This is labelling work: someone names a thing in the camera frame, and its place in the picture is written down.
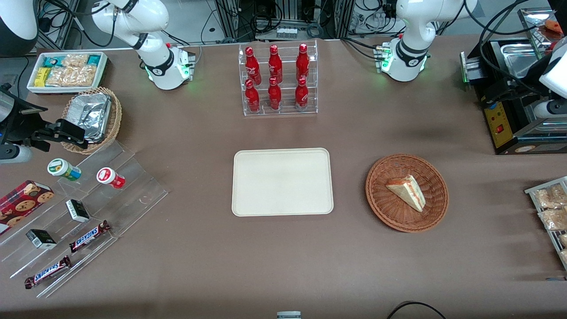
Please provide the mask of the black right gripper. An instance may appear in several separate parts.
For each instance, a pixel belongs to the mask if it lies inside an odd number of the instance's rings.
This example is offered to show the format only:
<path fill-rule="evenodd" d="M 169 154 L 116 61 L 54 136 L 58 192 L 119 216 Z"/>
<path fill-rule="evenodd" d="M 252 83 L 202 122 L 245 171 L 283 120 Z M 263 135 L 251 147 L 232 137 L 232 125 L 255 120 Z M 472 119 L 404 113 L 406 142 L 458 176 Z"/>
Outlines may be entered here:
<path fill-rule="evenodd" d="M 1 151 L 15 151 L 16 146 L 49 151 L 50 142 L 57 142 L 55 134 L 64 137 L 60 143 L 66 148 L 88 148 L 84 129 L 65 119 L 45 121 L 40 113 L 47 108 L 17 97 L 10 88 L 1 87 Z"/>

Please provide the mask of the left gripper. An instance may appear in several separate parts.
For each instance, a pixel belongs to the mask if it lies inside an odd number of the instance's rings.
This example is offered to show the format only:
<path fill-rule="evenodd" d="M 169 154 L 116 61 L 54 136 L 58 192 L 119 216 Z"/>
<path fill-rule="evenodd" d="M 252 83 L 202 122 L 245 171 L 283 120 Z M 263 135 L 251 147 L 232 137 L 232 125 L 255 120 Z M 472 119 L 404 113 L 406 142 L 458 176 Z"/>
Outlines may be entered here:
<path fill-rule="evenodd" d="M 483 91 L 483 107 L 491 107 L 502 101 L 513 108 L 524 107 L 547 99 L 548 89 L 539 81 L 548 66 L 547 56 L 505 56 L 505 65 L 516 79 L 502 73 L 488 73 Z"/>

